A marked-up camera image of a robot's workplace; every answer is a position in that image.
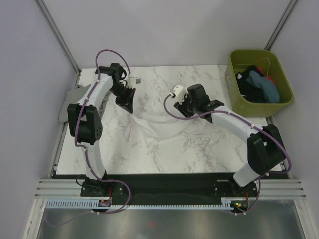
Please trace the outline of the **white t-shirt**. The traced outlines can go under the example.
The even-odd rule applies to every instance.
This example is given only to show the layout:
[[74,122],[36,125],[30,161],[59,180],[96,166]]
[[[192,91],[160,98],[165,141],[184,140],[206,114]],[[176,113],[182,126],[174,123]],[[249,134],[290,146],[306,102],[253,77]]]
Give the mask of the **white t-shirt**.
[[119,124],[124,129],[124,137],[127,142],[135,142],[148,138],[168,139],[177,135],[188,137],[211,137],[222,127],[244,142],[255,133],[239,119],[221,113],[212,115],[213,123],[197,118],[191,120],[179,120],[168,114],[152,115],[141,113],[138,116],[125,114],[120,117]]

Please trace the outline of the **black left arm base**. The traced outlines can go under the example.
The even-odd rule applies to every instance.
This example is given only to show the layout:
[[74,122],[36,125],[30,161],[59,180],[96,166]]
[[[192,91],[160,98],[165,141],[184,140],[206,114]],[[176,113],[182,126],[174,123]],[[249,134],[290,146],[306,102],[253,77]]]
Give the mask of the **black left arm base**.
[[123,183],[104,183],[85,175],[79,175],[76,184],[81,187],[81,197],[123,197],[126,190]]

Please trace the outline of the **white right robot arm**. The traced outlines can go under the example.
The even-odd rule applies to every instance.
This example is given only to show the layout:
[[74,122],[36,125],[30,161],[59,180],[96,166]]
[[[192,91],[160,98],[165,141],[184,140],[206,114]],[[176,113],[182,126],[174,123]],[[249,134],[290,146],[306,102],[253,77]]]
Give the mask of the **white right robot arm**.
[[182,120],[201,118],[223,127],[247,145],[247,163],[233,175],[228,190],[234,196],[246,191],[246,185],[269,173],[287,159],[278,129],[269,124],[253,124],[230,110],[219,100],[211,100],[201,84],[187,89],[176,85],[170,95],[175,99],[174,107],[183,115]]

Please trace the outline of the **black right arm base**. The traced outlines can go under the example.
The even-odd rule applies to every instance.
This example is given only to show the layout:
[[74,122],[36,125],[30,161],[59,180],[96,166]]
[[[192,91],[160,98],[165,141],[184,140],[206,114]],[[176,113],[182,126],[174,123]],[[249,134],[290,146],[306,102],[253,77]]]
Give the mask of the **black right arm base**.
[[244,187],[239,186],[233,179],[234,173],[214,173],[212,191],[217,197],[246,198],[257,196],[257,186],[250,182]]

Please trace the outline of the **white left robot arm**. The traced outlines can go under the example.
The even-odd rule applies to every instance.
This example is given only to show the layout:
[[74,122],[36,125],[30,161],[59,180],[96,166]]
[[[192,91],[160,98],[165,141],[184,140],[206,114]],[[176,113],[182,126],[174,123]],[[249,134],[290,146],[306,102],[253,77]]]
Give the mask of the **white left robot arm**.
[[109,67],[98,67],[97,79],[84,96],[75,104],[69,104],[67,115],[69,130],[76,147],[83,150],[86,163],[86,177],[95,180],[92,190],[99,196],[109,192],[106,169],[103,166],[99,140],[103,125],[99,114],[100,106],[107,93],[116,97],[116,104],[128,113],[133,113],[133,98],[136,89],[122,83],[127,72],[119,63]]

